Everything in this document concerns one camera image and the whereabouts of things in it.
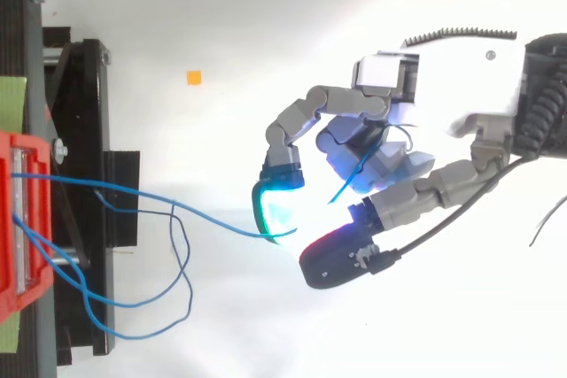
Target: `white background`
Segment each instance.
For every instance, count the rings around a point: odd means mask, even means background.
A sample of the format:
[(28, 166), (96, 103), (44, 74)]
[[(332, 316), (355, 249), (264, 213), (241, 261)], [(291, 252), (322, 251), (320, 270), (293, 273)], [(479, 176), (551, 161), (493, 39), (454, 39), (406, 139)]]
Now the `white background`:
[[(142, 152), (142, 189), (254, 230), (250, 192), (267, 148), (264, 129), (309, 88), (348, 86), (357, 59), (440, 27), (515, 29), (526, 42), (566, 31), (564, 6), (564, 0), (49, 0), (43, 20), (70, 25), (75, 40), (96, 37), (112, 50), (111, 145)], [(187, 70), (201, 70), (203, 84), (189, 87)], [(417, 132), (416, 142), (438, 154), (440, 164), (468, 155), (468, 141)], [(300, 148), (308, 182), (326, 193), (340, 186), (312, 137)], [(328, 291), (311, 290), (285, 250), (184, 214), (193, 249), (191, 318), (150, 341), (118, 341), (105, 358), (74, 351), (74, 365), (60, 376), (567, 376), (562, 214), (527, 248), (537, 222), (567, 193), (565, 164), (540, 160), (519, 169), (395, 268)], [(446, 214), (432, 213), (377, 241), (399, 245)], [(120, 301), (153, 296), (176, 274), (165, 220), (141, 217), (139, 229), (134, 254), (115, 255)], [(152, 331), (183, 315), (187, 298), (180, 285), (156, 305), (118, 311), (117, 328)]]

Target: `robotic hand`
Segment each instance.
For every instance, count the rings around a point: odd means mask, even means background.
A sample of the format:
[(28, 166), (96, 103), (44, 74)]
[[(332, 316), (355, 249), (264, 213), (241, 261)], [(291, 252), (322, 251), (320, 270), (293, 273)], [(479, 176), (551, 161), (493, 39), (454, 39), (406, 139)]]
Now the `robotic hand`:
[[(355, 64), (351, 89), (316, 86), (268, 127), (269, 149), (252, 191), (256, 223), (263, 233), (290, 230), (270, 223), (262, 198), (304, 186), (293, 143), (321, 113), (334, 115), (317, 147), (356, 192), (378, 192), (350, 206), (352, 223), (321, 235), (299, 263), (307, 284), (318, 289), (376, 274), (456, 220), (517, 166), (542, 155), (567, 158), (565, 105), (567, 35), (543, 36), (527, 46), (516, 33), (476, 28), (407, 39), (399, 50)], [(453, 137), (476, 134), (471, 160), (432, 171), (432, 156), (408, 154), (405, 143), (386, 141), (387, 128), (398, 124), (427, 124)], [(509, 164), (510, 154), (520, 159)], [(434, 208), (457, 205), (398, 250), (380, 251), (372, 240)]]

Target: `red box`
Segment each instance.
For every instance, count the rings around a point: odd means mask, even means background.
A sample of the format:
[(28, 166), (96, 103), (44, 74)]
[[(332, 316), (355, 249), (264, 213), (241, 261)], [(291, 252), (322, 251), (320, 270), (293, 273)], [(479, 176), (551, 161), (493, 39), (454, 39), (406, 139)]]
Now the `red box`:
[[(12, 148), (27, 151), (27, 172), (50, 174), (50, 145), (43, 139), (0, 132), (0, 323), (33, 303), (53, 284), (53, 271), (38, 250), (29, 245), (33, 284), (18, 294), (12, 223)], [(27, 225), (51, 241), (50, 181), (27, 181)]]

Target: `metal rod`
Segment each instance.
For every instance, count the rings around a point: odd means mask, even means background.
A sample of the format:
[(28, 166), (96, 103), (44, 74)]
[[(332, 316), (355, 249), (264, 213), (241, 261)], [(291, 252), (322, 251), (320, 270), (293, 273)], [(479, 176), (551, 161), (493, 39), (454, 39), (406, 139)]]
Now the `metal rod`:
[[(75, 248), (64, 248), (63, 251), (73, 260), (76, 265), (79, 264), (79, 256), (77, 255)], [(65, 266), (67, 264), (67, 261), (59, 256), (56, 252), (53, 253), (51, 259), (57, 266)]]
[(43, 64), (45, 66), (56, 66), (63, 48), (43, 48)]

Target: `orange sticker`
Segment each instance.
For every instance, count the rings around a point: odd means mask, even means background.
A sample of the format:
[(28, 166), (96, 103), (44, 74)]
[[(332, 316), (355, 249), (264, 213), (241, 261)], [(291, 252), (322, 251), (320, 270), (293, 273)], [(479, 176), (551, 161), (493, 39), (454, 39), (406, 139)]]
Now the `orange sticker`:
[(198, 86), (201, 84), (201, 72), (200, 71), (188, 71), (187, 72), (187, 84), (190, 86)]

